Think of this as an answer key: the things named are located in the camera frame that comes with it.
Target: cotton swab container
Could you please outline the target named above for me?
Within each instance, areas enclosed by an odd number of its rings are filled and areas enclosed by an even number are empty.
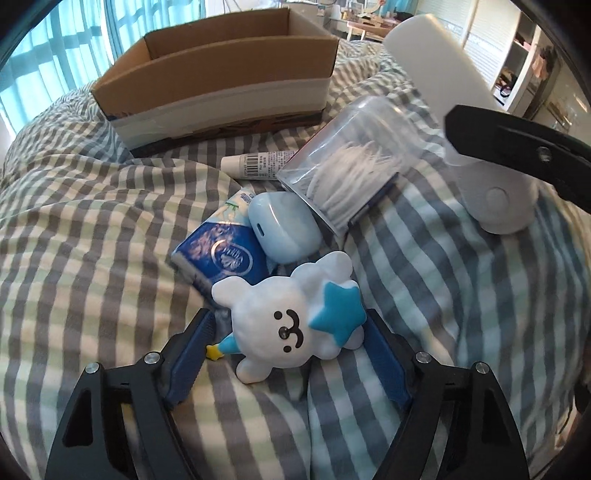
[[[322,128],[277,173],[337,236],[419,158],[423,141],[385,97],[366,96]]]

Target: light blue earbuds case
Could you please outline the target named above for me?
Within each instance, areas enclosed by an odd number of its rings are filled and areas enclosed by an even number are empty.
[[[248,217],[266,255],[279,264],[317,252],[320,229],[306,203],[295,193],[267,192],[252,199]]]

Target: blue tissue packet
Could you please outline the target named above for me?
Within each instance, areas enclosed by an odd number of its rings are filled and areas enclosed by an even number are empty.
[[[170,261],[202,294],[237,275],[255,285],[269,276],[267,257],[248,219],[255,194],[242,189],[205,220],[170,255]]]

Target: table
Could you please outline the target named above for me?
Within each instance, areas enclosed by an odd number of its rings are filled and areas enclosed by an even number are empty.
[[[402,23],[401,20],[396,18],[383,18],[382,19],[382,26],[384,27],[385,24],[392,25],[392,28],[396,27],[396,25],[400,25]]]
[[[349,28],[347,40],[351,40],[352,35],[361,35],[361,40],[364,40],[365,37],[367,37],[371,38],[372,40],[382,41],[384,37],[392,31],[394,26],[376,27],[374,25],[349,21],[347,22],[347,27]]]

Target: blue curtain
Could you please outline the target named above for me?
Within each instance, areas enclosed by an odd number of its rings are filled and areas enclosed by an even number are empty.
[[[108,67],[100,0],[63,0],[27,34],[0,72],[0,108],[18,132]]]
[[[62,0],[0,71],[0,113],[18,132],[59,97],[103,75],[109,50],[117,58],[147,32],[203,17],[204,0]]]
[[[386,3],[382,7],[382,16],[386,12],[408,12],[413,14],[417,9],[418,0],[386,0]]]
[[[146,33],[205,17],[205,0],[107,0],[109,38],[115,57]]]

